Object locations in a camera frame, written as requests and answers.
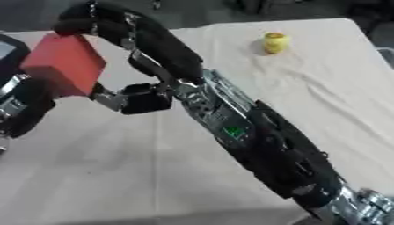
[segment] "beige cloth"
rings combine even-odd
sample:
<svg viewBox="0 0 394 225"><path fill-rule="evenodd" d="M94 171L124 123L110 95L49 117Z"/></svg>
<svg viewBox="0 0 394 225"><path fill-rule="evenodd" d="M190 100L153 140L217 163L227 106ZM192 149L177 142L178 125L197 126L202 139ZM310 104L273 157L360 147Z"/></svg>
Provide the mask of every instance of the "beige cloth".
<svg viewBox="0 0 394 225"><path fill-rule="evenodd" d="M394 72L354 22L322 19L174 31L229 80L304 131L352 184L394 193ZM263 33L290 36L278 55ZM43 32L12 33L33 47ZM152 81L90 38L117 90ZM1 224L288 224L303 214L216 144L176 103L124 116L65 98L0 159Z"/></svg>

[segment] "robotic arm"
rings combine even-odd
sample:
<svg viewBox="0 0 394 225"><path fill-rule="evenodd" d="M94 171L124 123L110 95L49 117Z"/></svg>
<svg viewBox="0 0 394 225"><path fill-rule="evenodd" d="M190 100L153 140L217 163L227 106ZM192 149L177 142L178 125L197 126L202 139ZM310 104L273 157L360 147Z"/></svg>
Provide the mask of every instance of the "robotic arm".
<svg viewBox="0 0 394 225"><path fill-rule="evenodd" d="M169 109L176 98L258 180L313 217L326 224L393 223L393 201L369 189L352 190L327 154L302 132L268 105L249 99L217 71L204 69L195 52L151 18L90 1L65 11L55 31L98 35L123 47L130 51L133 67L159 81L118 92L97 83L92 100L133 114Z"/></svg>

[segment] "silver metal part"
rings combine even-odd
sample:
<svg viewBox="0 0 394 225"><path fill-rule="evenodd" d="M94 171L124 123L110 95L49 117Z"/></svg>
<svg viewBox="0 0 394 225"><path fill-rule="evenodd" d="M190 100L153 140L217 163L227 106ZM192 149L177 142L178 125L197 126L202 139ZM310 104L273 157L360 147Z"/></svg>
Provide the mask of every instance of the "silver metal part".
<svg viewBox="0 0 394 225"><path fill-rule="evenodd" d="M121 40L121 46L126 50L134 50L136 48L136 23L138 16L125 12L125 21L130 28L130 32L128 33L128 37Z"/></svg>
<svg viewBox="0 0 394 225"><path fill-rule="evenodd" d="M325 224L392 225L394 201L382 194L353 191L343 183L339 196L324 207L311 210Z"/></svg>
<svg viewBox="0 0 394 225"><path fill-rule="evenodd" d="M90 14L91 18L95 18L96 17L97 4L98 3L96 1L94 1L90 5L89 14ZM93 23L92 24L92 26L91 26L91 35L99 36L99 26L97 25L97 23Z"/></svg>
<svg viewBox="0 0 394 225"><path fill-rule="evenodd" d="M17 74L13 76L1 89L0 98L10 93L22 80L29 78L26 74Z"/></svg>
<svg viewBox="0 0 394 225"><path fill-rule="evenodd" d="M119 111L127 103L127 96L120 93L114 93L107 89L103 90L101 93L94 94L93 98L101 105L114 111Z"/></svg>
<svg viewBox="0 0 394 225"><path fill-rule="evenodd" d="M24 109L27 108L27 105L22 104L19 100L15 97L11 96L7 98L1 105L0 105L0 122L4 122L10 117L15 117Z"/></svg>
<svg viewBox="0 0 394 225"><path fill-rule="evenodd" d="M201 85L178 80L174 96L186 111L227 148L241 148L253 138L247 113L254 102L216 71L204 69Z"/></svg>

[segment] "red block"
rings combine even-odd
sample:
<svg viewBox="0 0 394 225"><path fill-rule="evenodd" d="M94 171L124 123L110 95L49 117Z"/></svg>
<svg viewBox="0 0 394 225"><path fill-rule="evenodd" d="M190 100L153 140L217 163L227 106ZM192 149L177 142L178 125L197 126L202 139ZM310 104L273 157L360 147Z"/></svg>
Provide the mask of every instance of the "red block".
<svg viewBox="0 0 394 225"><path fill-rule="evenodd" d="M106 62L80 35L47 34L26 57L21 69L45 79L54 97L88 96Z"/></svg>

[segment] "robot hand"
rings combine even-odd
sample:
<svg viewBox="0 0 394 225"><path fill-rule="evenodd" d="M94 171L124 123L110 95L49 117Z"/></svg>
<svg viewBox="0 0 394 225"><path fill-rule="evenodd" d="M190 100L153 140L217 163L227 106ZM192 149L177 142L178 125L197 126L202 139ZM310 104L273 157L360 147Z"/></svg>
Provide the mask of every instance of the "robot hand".
<svg viewBox="0 0 394 225"><path fill-rule="evenodd" d="M92 99L130 114L170 108L173 96L258 180L314 217L327 224L391 221L392 201L370 190L350 189L302 132L216 71L203 69L202 59L153 19L90 1L65 11L55 31L98 35L130 50L129 63L160 80L158 85L130 85L118 94L98 84Z"/></svg>
<svg viewBox="0 0 394 225"><path fill-rule="evenodd" d="M89 1L66 10L55 25L60 35L97 35L131 52L128 62L159 84L134 84L113 93L98 83L91 99L124 114L171 107L172 79L201 83L202 59L155 20L109 3Z"/></svg>
<svg viewBox="0 0 394 225"><path fill-rule="evenodd" d="M44 84L19 68L30 53L25 43L0 34L0 136L17 138L41 121L55 107ZM2 150L7 149L7 141Z"/></svg>

